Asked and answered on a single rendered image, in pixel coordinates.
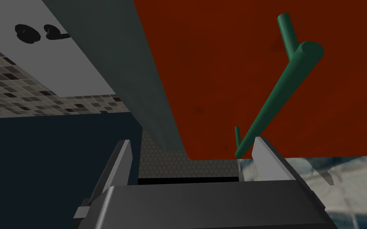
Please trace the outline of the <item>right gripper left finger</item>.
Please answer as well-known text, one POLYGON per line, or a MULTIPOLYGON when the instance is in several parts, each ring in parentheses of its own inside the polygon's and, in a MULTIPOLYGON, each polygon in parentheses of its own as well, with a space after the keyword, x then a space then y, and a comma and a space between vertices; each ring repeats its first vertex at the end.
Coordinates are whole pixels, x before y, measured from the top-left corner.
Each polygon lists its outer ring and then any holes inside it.
POLYGON ((131 142, 118 141, 88 203, 92 203, 111 186, 127 185, 133 161, 131 142))

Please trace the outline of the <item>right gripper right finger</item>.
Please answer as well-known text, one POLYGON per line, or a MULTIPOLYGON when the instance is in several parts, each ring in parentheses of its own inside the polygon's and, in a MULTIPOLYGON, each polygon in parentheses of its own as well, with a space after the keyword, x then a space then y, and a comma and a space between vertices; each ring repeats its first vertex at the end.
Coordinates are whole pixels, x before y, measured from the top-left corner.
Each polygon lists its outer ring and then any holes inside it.
POLYGON ((277 192, 314 193, 265 137, 255 137, 251 155, 255 170, 253 181, 270 183, 277 192))

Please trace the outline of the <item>red cupboard door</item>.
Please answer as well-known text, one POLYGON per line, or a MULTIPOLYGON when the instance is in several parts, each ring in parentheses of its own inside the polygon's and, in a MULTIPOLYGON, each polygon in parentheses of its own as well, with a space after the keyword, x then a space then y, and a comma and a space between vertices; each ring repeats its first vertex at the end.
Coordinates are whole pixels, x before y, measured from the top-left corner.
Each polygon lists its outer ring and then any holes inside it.
POLYGON ((324 55, 262 136, 284 157, 367 156, 367 0, 134 2, 190 159, 234 159, 288 64, 282 13, 324 55))

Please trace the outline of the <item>grey door leaf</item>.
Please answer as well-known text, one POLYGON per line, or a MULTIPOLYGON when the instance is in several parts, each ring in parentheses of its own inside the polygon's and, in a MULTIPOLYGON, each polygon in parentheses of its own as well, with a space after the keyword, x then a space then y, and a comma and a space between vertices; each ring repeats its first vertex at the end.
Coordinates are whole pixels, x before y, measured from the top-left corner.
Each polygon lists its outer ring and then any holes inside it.
POLYGON ((42 0, 0 0, 0 52, 60 97, 114 94, 74 40, 46 38, 46 24, 66 33, 42 0), (34 28, 41 39, 21 41, 18 24, 34 28))

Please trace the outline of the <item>black round door lock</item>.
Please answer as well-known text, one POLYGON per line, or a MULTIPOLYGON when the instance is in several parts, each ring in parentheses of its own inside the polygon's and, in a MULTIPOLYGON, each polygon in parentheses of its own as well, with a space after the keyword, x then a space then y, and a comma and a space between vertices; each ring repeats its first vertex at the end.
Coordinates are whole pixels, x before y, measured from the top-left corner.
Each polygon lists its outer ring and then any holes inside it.
POLYGON ((19 40, 27 44, 34 44, 41 40, 40 33, 26 24, 16 24, 14 28, 19 40))

